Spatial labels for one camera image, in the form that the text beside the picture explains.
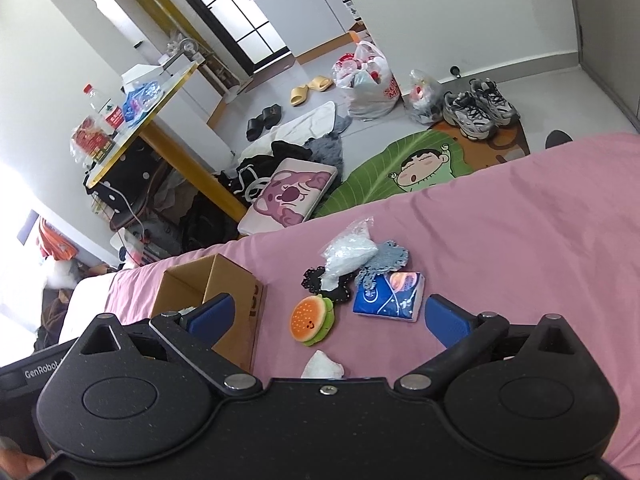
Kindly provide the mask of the person left hand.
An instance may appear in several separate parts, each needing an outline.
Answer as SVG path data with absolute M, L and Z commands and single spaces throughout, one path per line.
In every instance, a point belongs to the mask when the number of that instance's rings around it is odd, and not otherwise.
M 2 437 L 0 443 L 0 468 L 2 477 L 26 479 L 46 466 L 38 456 L 26 454 L 10 438 Z

